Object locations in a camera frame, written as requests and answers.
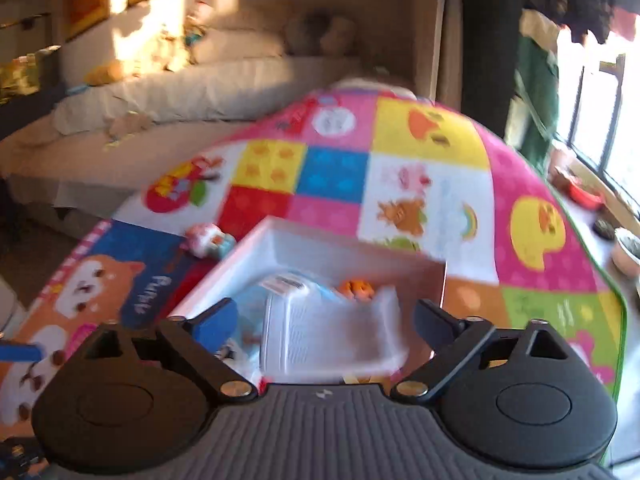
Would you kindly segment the green hanging garment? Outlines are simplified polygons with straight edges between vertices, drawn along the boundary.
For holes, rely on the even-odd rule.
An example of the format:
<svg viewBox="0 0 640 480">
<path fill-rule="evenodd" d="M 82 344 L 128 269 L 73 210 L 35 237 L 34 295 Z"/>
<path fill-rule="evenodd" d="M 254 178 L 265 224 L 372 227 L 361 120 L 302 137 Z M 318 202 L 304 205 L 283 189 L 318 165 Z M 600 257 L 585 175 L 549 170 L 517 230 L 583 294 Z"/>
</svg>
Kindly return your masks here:
<svg viewBox="0 0 640 480">
<path fill-rule="evenodd" d="M 545 174 L 559 119 L 556 54 L 560 28 L 535 10 L 523 10 L 518 31 L 518 62 L 506 120 L 506 144 Z"/>
</svg>

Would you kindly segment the blue wet wipes pack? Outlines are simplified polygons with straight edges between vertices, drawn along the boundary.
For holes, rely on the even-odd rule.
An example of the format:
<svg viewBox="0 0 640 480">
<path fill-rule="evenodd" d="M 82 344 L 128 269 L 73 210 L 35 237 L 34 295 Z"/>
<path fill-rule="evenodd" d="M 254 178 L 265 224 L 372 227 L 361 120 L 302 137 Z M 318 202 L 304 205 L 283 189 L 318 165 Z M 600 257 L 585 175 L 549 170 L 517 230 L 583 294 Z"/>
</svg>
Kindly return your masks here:
<svg viewBox="0 0 640 480">
<path fill-rule="evenodd" d="M 267 275 L 232 297 L 238 307 L 238 322 L 215 356 L 254 384 L 264 378 L 260 370 L 260 348 L 267 301 L 271 297 L 281 299 L 290 292 L 302 295 L 303 300 L 335 302 L 341 297 L 335 288 L 298 272 Z"/>
</svg>

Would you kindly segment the colourful cartoon play mat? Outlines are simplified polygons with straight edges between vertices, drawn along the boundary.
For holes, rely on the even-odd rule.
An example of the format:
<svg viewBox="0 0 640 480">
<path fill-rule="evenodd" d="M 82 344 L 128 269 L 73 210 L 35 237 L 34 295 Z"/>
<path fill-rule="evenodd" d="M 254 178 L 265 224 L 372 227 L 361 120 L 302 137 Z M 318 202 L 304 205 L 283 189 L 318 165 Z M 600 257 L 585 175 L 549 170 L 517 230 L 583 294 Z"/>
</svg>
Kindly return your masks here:
<svg viewBox="0 0 640 480">
<path fill-rule="evenodd" d="M 224 260 L 191 255 L 184 233 L 210 222 L 236 246 L 269 217 L 445 263 L 436 306 L 494 338 L 431 402 L 390 397 L 413 371 L 208 400 L 155 331 Z M 1 470 L 600 478 L 623 327 L 623 298 L 548 184 L 491 132 L 388 91 L 314 93 L 165 172 L 68 256 L 16 336 L 43 359 L 1 362 Z"/>
</svg>

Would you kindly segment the red plastic bowl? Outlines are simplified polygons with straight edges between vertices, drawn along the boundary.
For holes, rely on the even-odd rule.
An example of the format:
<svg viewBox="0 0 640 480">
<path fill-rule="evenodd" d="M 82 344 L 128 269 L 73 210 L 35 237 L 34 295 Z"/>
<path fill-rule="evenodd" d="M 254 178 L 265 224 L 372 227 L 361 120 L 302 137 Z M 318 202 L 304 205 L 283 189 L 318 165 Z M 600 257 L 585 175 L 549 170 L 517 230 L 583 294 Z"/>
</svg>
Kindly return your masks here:
<svg viewBox="0 0 640 480">
<path fill-rule="evenodd" d="M 568 195 L 574 203 L 590 211 L 599 210 L 605 204 L 604 195 L 600 191 L 579 180 L 570 180 Z"/>
</svg>

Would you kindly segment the beige sofa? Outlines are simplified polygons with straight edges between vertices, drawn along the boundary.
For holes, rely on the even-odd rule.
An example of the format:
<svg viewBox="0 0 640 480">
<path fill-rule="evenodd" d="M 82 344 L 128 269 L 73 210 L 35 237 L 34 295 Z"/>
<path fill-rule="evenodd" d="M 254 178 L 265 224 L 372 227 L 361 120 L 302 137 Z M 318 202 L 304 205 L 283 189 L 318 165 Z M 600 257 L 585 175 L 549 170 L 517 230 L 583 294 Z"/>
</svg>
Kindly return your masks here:
<svg viewBox="0 0 640 480">
<path fill-rule="evenodd" d="M 89 87 L 2 140 L 1 182 L 38 221 L 80 237 L 164 171 L 360 68 L 356 56 L 241 58 Z"/>
</svg>

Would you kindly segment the grey plush toy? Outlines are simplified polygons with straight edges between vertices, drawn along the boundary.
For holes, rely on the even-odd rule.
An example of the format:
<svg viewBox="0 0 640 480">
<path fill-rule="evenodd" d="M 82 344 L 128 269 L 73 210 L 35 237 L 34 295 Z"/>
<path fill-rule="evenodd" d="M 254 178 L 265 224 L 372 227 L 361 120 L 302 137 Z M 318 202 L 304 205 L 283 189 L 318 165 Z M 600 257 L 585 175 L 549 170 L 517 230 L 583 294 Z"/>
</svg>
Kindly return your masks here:
<svg viewBox="0 0 640 480">
<path fill-rule="evenodd" d="M 355 51 L 357 25 L 346 15 L 312 9 L 288 21 L 284 39 L 290 55 L 340 58 Z"/>
</svg>

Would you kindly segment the clear white plastic pack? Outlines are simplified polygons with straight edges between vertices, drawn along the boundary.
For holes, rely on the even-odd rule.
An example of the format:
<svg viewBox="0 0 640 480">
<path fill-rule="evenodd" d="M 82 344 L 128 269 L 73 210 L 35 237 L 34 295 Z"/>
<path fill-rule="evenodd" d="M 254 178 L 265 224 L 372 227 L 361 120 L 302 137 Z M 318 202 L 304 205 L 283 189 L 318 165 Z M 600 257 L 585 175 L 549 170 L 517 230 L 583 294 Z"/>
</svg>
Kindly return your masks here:
<svg viewBox="0 0 640 480">
<path fill-rule="evenodd" d="M 397 372 L 408 347 L 393 286 L 349 299 L 306 276 L 265 278 L 260 370 L 273 382 L 335 382 Z"/>
</svg>

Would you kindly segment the pink white toy figure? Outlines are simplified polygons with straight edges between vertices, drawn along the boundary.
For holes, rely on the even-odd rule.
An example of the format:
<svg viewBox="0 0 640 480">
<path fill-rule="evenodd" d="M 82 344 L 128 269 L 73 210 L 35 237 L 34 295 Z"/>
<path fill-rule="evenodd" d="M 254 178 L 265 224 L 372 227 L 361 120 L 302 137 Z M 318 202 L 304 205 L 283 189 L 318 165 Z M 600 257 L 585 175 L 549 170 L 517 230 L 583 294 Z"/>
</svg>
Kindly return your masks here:
<svg viewBox="0 0 640 480">
<path fill-rule="evenodd" d="M 221 260 L 232 251 L 235 238 L 213 223 L 194 224 L 184 233 L 182 248 L 200 259 Z"/>
</svg>

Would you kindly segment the white ceramic bowl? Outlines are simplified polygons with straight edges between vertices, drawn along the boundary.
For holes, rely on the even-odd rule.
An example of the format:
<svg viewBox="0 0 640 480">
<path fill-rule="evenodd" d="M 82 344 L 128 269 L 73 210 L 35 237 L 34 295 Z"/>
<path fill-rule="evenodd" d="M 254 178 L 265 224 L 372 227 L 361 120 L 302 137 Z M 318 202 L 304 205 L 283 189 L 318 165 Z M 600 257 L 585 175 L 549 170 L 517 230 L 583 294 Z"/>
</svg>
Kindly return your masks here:
<svg viewBox="0 0 640 480">
<path fill-rule="evenodd" d="M 639 237 L 627 229 L 614 231 L 614 247 L 611 254 L 614 266 L 628 278 L 638 278 L 640 273 Z"/>
</svg>

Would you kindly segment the toy apple half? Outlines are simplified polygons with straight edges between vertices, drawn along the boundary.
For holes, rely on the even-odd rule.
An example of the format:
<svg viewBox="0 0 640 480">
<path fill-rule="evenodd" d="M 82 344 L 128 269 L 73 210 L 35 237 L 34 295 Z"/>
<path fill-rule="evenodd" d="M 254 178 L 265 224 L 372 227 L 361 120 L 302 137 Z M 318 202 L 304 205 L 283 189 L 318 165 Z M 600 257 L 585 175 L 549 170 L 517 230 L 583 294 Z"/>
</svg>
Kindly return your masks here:
<svg viewBox="0 0 640 480">
<path fill-rule="evenodd" d="M 367 281 L 347 280 L 337 287 L 337 291 L 350 300 L 370 301 L 375 295 L 374 287 Z"/>
</svg>

